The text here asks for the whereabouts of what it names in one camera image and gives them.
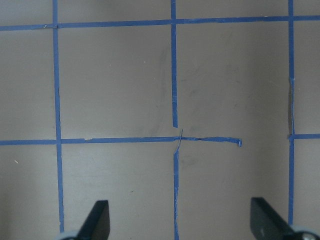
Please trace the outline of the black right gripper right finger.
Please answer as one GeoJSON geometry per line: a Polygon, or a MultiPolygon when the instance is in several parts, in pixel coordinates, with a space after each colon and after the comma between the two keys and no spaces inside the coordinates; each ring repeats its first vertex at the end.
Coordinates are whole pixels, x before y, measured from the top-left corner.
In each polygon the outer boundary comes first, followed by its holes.
{"type": "Polygon", "coordinates": [[[295,240],[297,236],[263,197],[250,200],[250,230],[256,240],[295,240]]]}

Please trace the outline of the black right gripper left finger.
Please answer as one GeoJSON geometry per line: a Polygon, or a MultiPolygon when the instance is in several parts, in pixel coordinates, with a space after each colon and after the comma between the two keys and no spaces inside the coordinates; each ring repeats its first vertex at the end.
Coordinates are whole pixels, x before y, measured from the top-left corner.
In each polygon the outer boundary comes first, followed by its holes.
{"type": "Polygon", "coordinates": [[[76,240],[107,240],[111,231],[108,200],[98,200],[85,219],[76,240]]]}

